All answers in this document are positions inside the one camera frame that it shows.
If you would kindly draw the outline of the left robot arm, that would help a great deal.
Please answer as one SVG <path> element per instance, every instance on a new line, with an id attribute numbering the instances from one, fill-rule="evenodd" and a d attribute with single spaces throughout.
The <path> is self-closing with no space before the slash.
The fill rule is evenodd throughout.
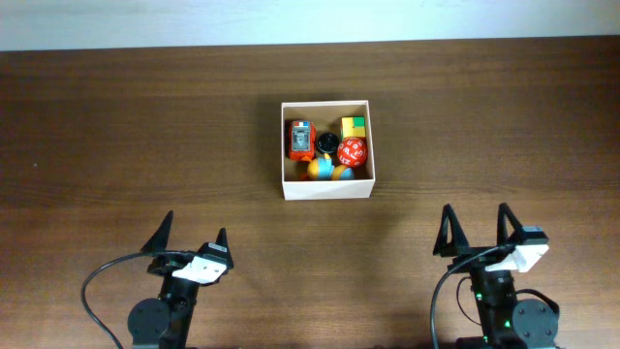
<path id="1" fill-rule="evenodd" d="M 168 250 L 172 219 L 169 212 L 140 250 L 153 256 L 147 272 L 161 276 L 163 283 L 156 298 L 138 302 L 128 316 L 134 348 L 184 348 L 200 288 L 218 283 L 233 269 L 224 228 L 215 241 L 204 243 L 196 251 Z"/>

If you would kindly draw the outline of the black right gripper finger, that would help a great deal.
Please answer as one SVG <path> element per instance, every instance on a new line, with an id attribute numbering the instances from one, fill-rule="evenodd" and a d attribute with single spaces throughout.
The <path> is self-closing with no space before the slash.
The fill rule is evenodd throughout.
<path id="1" fill-rule="evenodd" d="M 507 203 L 499 204 L 497 218 L 497 244 L 515 242 L 522 231 L 522 224 Z"/>
<path id="2" fill-rule="evenodd" d="M 442 217 L 436 242 L 433 248 L 434 255 L 465 255 L 469 252 L 469 241 L 450 204 L 443 206 Z"/>

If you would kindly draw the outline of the black round lid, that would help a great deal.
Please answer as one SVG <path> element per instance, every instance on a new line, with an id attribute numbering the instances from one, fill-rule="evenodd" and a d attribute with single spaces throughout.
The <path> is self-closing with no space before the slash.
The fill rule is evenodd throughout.
<path id="1" fill-rule="evenodd" d="M 322 154 L 335 154 L 339 144 L 338 136 L 330 132 L 321 133 L 316 139 L 316 147 Z"/>

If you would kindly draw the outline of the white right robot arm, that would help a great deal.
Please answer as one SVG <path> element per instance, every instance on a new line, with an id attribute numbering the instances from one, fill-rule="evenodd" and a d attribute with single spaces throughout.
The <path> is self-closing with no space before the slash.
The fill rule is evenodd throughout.
<path id="1" fill-rule="evenodd" d="M 512 274 L 529 271 L 549 250 L 549 238 L 538 226 L 525 226 L 506 203 L 499 204 L 496 243 L 474 247 L 467 240 L 454 209 L 446 204 L 432 251 L 451 258 L 430 304 L 429 329 L 432 346 L 440 340 L 436 308 L 445 282 L 463 273 L 471 281 L 479 314 L 480 336 L 459 337 L 455 348 L 555 348 L 560 306 L 534 289 L 514 287 Z"/>

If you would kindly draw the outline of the red lettered ball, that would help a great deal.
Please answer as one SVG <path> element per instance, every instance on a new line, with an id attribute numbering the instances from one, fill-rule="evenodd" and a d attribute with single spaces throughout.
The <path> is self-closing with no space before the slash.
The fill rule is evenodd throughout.
<path id="1" fill-rule="evenodd" d="M 366 163 L 367 157 L 367 145 L 360 138 L 346 138 L 338 145 L 337 158 L 341 165 L 358 168 Z"/>

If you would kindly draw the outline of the red toy fire truck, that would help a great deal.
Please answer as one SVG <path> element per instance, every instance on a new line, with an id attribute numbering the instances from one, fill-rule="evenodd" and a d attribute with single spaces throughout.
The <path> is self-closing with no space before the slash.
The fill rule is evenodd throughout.
<path id="1" fill-rule="evenodd" d="M 315 157 L 316 129 L 308 120 L 296 120 L 289 130 L 289 158 L 293 161 L 310 162 Z"/>

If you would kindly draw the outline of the multicolour puzzle cube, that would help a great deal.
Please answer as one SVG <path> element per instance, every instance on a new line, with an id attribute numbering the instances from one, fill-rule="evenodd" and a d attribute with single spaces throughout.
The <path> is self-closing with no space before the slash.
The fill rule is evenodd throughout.
<path id="1" fill-rule="evenodd" d="M 341 118 L 341 138 L 366 139 L 366 123 L 363 116 L 347 116 Z"/>

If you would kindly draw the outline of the orange toy duck blue hat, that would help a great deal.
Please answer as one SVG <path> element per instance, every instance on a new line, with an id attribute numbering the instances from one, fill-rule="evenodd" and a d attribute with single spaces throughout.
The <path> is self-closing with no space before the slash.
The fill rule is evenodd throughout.
<path id="1" fill-rule="evenodd" d="M 302 180 L 354 180 L 355 173 L 351 161 L 347 158 L 335 166 L 328 154 L 311 160 L 307 170 L 300 177 Z"/>

